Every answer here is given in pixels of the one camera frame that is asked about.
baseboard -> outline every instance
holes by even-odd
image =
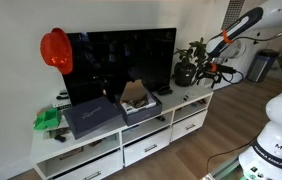
[[[0,180],[9,179],[32,168],[33,166],[31,165],[29,158],[6,165],[0,168]]]

dark blue box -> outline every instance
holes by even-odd
[[[63,115],[75,139],[89,134],[112,120],[122,118],[121,111],[104,96],[66,109]]]

red hard hat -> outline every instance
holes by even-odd
[[[69,74],[73,68],[72,48],[64,31],[52,29],[41,40],[41,55],[45,63],[55,66],[62,74]]]

drawer handle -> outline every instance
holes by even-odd
[[[98,172],[92,174],[91,176],[88,176],[88,177],[84,178],[83,180],[90,180],[90,179],[93,179],[93,178],[95,178],[95,177],[97,177],[99,175],[101,175],[101,171],[98,171]]]
[[[194,125],[194,124],[191,124],[190,126],[186,127],[185,129],[186,129],[186,130],[189,130],[189,129],[193,128],[193,127],[195,127],[195,125]]]
[[[150,151],[151,149],[154,149],[154,148],[156,148],[156,147],[158,147],[156,144],[154,144],[154,145],[152,145],[151,147],[148,147],[148,148],[146,148],[146,149],[144,149],[144,152],[148,152],[148,151]]]

open shelf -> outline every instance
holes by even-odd
[[[138,124],[128,128],[122,132],[122,143],[126,145],[132,141],[140,139],[158,129],[169,126],[171,123],[172,113],[166,113],[161,115],[165,118],[165,121],[160,121],[157,118],[153,118],[142,124]]]
[[[59,155],[39,163],[38,167],[45,167],[45,169],[42,169],[42,172],[44,172],[47,178],[51,178],[119,147],[118,134],[114,134],[102,139],[99,144],[93,147],[89,145],[83,146],[83,151],[73,156],[60,160],[61,155]]]
[[[178,122],[184,118],[192,116],[193,114],[203,111],[205,108],[207,108],[207,106],[208,104],[200,104],[198,102],[184,106],[181,109],[175,111],[173,122]]]

